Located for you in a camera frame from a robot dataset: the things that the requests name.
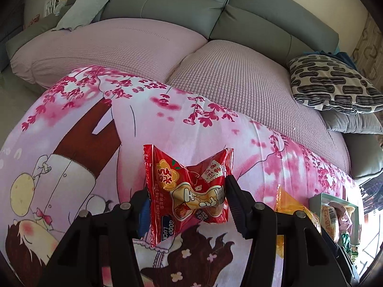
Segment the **small red chicken snack packet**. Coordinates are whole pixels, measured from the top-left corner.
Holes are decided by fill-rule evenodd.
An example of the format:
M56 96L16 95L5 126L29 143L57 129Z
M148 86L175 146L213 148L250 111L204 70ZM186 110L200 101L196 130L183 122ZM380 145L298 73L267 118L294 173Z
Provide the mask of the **small red chicken snack packet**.
M232 174L232 148L192 166L183 166L152 144L143 146L143 157L150 199L151 246L177 236L198 221L227 222L225 180Z

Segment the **pink and red snack bag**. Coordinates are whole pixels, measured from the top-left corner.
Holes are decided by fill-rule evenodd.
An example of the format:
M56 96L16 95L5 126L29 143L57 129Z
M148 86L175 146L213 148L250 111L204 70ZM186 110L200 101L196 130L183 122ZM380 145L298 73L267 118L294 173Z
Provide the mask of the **pink and red snack bag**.
M353 221L351 215L354 213L355 208L352 206L344 206L342 204L333 202L331 205L337 214L339 232L341 234L348 232L349 235L353 234Z

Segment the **yellow cake packet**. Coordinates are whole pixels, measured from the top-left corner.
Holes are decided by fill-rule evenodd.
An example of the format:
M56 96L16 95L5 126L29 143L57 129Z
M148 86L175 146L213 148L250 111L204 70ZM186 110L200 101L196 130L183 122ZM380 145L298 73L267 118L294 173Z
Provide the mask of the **yellow cake packet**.
M276 192L276 201L274 206L274 211L276 213L283 213L292 215L295 211L303 211L307 217L311 220L312 224L314 224L315 228L318 230L319 234L321 234L321 224L319 217L312 213L307 207L301 204L299 201L294 199L290 194L288 194L281 185L278 186ZM276 255L281 259L284 258L284 235L276 236Z

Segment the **teal shallow cardboard tray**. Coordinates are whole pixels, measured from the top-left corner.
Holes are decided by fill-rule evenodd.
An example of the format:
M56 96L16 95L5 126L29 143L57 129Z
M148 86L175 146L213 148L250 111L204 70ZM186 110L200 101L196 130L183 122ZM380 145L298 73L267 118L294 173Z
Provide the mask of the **teal shallow cardboard tray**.
M355 261L362 226L358 206L329 194L317 194L309 199L309 208L319 217L324 238L328 242L346 278L358 280Z

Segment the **pink checkered sofa cover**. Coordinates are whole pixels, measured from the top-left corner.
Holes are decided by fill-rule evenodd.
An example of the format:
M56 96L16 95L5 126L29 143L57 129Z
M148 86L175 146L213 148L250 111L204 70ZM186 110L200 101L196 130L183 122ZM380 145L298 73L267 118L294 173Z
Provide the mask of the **pink checkered sofa cover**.
M12 72L26 82L49 88L89 65L126 71L243 113L350 172L343 135L297 103L290 73L255 50L152 19L107 19L73 31L51 25L46 19L6 43Z

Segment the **black white patterned pillow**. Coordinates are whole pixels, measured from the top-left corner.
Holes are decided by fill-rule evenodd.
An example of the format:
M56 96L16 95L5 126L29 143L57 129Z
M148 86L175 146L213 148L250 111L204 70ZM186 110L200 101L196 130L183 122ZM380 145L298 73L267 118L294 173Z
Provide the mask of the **black white patterned pillow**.
M344 62L312 54L289 61L294 99L318 111L334 110L346 115L382 111L382 93Z

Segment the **blue cloth behind pillows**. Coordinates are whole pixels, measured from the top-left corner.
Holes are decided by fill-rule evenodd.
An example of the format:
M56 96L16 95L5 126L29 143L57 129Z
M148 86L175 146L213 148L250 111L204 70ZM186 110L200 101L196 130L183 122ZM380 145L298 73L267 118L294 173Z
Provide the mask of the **blue cloth behind pillows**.
M344 64L347 64L354 70L358 70L352 58L346 52L337 52L337 53L326 53L325 51L315 51L315 52L304 52L303 55L324 55L339 61L342 61Z

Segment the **brown patterned curtain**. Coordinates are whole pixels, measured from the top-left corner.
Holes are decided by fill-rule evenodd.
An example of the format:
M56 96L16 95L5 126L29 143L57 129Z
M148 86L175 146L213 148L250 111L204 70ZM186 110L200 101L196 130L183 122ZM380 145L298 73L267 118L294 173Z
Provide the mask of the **brown patterned curtain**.
M364 30L352 54L359 72L371 83L382 87L382 32L371 14L368 14Z

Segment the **grey green sofa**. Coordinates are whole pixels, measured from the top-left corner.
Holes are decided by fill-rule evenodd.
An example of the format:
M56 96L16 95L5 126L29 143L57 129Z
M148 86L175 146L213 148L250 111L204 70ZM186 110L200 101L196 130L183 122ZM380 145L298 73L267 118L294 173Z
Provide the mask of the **grey green sofa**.
M67 0L59 13L39 22L50 19L51 28L55 28L75 1ZM208 41L240 44L286 70L287 63L304 52L335 53L339 49L339 34L294 0L109 0L91 24L119 18L171 23L199 33ZM6 56L8 78L29 87L40 86L17 77L7 52ZM378 135L340 134L349 152L348 173L357 182L366 182L382 173Z

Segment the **light grey small cushion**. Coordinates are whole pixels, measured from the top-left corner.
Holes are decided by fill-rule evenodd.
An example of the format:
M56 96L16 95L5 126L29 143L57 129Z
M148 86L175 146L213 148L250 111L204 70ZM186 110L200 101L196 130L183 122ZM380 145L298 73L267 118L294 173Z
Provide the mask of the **light grey small cushion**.
M109 0L76 0L53 30L73 31L91 24Z

